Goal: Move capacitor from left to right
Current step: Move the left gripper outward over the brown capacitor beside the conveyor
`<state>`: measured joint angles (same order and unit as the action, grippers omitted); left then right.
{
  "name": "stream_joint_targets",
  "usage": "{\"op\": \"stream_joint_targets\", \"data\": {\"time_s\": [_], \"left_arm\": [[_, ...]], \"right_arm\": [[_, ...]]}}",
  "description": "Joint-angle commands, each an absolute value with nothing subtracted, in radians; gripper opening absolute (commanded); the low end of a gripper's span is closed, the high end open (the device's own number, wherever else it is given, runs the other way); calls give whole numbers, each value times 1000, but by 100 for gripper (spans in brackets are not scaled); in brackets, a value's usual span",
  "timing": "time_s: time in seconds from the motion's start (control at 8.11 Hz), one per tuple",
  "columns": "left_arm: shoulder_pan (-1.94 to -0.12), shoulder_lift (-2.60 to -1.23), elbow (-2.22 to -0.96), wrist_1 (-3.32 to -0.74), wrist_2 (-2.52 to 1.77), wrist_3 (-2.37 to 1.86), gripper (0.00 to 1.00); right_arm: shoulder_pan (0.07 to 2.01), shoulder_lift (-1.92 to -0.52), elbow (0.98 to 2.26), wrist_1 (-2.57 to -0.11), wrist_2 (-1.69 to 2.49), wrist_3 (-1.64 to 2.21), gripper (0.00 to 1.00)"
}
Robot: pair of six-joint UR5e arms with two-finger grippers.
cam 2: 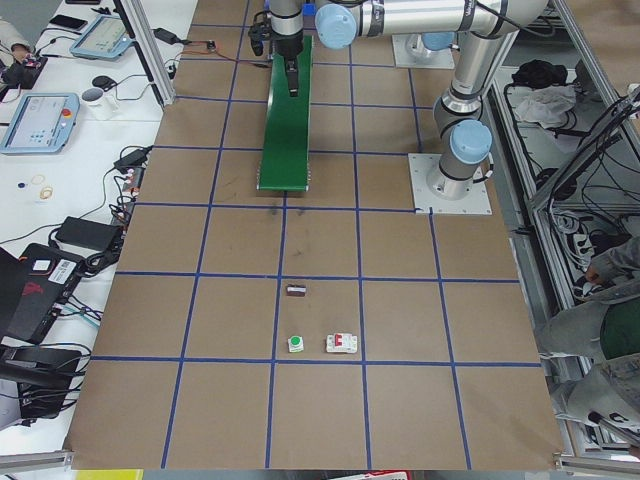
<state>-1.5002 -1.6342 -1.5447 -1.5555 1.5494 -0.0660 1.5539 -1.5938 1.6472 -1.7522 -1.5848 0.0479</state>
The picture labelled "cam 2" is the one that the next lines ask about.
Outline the silver robot arm near capacitor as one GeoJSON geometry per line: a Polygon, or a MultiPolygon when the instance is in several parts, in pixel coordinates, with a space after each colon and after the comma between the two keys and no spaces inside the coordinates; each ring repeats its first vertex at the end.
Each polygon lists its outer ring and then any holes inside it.
{"type": "Polygon", "coordinates": [[[543,1],[318,1],[315,26],[330,49],[358,37],[460,33],[451,83],[437,100],[434,120],[444,151],[426,182],[434,195],[459,200],[469,194],[492,137],[480,121],[486,88],[499,66],[507,37],[536,20],[543,1]]]}

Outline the silver robot arm near bin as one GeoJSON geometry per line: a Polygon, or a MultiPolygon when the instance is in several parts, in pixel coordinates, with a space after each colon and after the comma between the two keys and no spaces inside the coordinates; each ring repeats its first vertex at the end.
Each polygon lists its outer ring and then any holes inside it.
{"type": "Polygon", "coordinates": [[[304,49],[302,1],[271,0],[269,10],[271,41],[275,52],[283,58],[289,95],[297,97],[298,56],[304,49]]]}

